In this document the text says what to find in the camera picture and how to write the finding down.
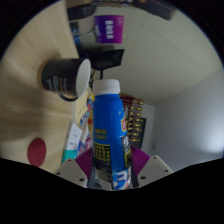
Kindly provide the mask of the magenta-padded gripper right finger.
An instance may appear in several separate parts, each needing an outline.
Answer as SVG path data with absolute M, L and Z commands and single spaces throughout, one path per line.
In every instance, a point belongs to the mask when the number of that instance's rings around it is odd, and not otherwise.
M 173 173 L 171 168 L 158 156 L 149 156 L 141 149 L 132 150 L 132 187 L 140 188 Z

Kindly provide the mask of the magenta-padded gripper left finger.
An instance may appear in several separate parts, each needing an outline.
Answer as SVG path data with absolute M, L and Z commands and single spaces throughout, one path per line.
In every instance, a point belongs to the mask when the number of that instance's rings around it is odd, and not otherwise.
M 55 174 L 84 188 L 94 186 L 94 167 L 92 149 L 88 149 L 75 159 L 67 159 Z

